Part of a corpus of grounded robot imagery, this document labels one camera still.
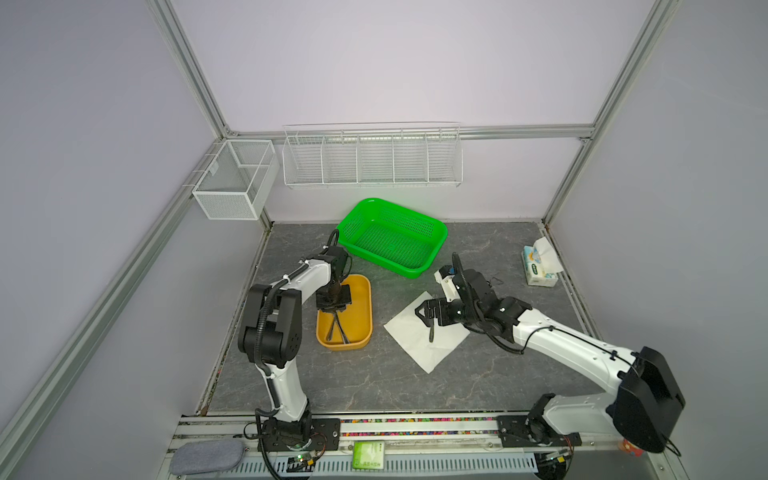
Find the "silver spoon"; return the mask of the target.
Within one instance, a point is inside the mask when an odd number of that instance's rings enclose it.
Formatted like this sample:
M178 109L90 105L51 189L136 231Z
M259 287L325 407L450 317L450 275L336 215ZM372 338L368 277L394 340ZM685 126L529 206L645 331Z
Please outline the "silver spoon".
M337 317L338 317L337 311L332 311L330 313L330 315L331 315L331 317L330 317L331 320L330 320L330 324L329 324L330 326L329 326L329 329L328 329L327 334L325 336L325 342L329 343L329 344L333 340L334 330L335 330L335 326L337 324Z

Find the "tissue box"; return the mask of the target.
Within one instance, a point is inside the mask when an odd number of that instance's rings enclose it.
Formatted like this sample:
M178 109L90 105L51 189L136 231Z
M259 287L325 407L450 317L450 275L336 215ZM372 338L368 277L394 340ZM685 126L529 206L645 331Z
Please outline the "tissue box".
M524 246L522 263L529 286L552 288L564 270L559 256L546 237L537 239L532 246Z

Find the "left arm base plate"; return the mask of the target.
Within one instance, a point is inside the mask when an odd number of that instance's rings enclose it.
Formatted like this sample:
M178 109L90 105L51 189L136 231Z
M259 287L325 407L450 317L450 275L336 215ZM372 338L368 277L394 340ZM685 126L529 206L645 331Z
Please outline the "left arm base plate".
M261 439L267 452L336 451L341 440L341 420L307 417L284 422L269 418L261 423Z

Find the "green card box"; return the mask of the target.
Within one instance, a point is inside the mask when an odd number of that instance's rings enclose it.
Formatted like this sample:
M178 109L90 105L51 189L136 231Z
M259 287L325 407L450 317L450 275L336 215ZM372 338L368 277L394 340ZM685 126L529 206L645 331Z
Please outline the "green card box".
M353 445L352 468L355 470L383 470L385 467L384 441L362 441Z

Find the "grey cloth pad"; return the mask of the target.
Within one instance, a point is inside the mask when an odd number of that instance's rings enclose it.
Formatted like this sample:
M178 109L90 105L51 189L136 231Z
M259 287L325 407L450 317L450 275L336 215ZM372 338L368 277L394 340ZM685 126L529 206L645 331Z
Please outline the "grey cloth pad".
M176 476L224 472L239 465L245 445L238 439L187 443L172 456L169 473Z

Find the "silver fork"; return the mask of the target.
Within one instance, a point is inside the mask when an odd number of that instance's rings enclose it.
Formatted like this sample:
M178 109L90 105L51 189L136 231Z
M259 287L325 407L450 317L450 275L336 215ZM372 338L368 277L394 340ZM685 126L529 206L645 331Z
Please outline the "silver fork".
M337 329L339 331L339 335L340 335L342 343L343 344L349 344L350 341L349 341L346 333L344 332L344 330L342 328L342 324L341 324L341 320L340 320L340 316L339 316L339 312L338 311L337 311L337 315L338 315L338 317L337 317L337 324L335 326L335 329Z

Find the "white mesh box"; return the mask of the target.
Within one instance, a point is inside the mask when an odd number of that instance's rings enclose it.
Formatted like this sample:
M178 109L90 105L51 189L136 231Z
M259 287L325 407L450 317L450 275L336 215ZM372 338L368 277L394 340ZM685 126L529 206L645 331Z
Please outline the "white mesh box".
M280 170L269 140L223 141L193 188L209 220L259 220Z

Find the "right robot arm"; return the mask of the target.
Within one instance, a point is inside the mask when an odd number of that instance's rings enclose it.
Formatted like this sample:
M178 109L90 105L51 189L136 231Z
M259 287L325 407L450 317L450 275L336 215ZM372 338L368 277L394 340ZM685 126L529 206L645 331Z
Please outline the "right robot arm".
M659 351L635 351L594 339L528 302L498 296L473 269L446 266L436 278L443 296L414 309L431 334L460 325L508 353L544 354L601 388L594 395L543 394L523 423L525 439L545 445L573 434L603 434L619 435L651 453L672 448L672 432L686 401Z

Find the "green plastic basket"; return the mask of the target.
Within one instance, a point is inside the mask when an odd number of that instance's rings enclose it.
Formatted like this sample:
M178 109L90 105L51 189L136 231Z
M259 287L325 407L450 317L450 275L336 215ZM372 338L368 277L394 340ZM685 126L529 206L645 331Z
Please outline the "green plastic basket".
M351 254L409 279L428 270L448 236L442 221L380 198L358 202L337 229Z

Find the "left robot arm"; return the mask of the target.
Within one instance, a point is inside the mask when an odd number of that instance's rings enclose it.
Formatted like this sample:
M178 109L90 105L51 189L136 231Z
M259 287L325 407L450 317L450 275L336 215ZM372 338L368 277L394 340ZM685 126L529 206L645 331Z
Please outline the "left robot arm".
M340 323L340 313L352 304L344 283L350 254L331 232L319 252L302 259L298 268L269 284L254 284L246 296L238 349L260 372L270 398L268 411L256 409L256 425L290 448L311 444L312 414L303 391L296 357L303 335L303 304L316 298L320 312Z

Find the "white paper napkin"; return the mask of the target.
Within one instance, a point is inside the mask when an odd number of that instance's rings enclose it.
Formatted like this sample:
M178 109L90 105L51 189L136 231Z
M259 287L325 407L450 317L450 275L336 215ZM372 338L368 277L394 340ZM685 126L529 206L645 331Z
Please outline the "white paper napkin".
M415 315L415 308L427 299L432 296L423 292L384 328L424 372L431 374L469 336L469 331L460 324L436 326L434 342L429 343L429 327Z

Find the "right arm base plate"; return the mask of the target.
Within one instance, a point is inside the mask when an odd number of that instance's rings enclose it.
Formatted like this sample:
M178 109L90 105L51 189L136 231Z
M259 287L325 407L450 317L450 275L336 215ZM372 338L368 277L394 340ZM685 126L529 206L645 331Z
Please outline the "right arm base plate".
M505 448L515 447L578 447L579 433L559 434L543 420L530 420L527 415L511 414L496 417L498 436Z

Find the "yellow plastic tray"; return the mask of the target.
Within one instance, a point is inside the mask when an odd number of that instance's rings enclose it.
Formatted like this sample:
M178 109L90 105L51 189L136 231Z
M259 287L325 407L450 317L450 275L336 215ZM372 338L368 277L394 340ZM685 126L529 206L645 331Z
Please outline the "yellow plastic tray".
M316 339L325 348L332 351L350 351L362 349L368 345L373 333L373 308L371 284L367 277L351 274L343 282L351 289L352 304L339 312L342 328L350 343L343 344L337 329L332 342L326 343L325 336L331 320L330 312L317 312Z

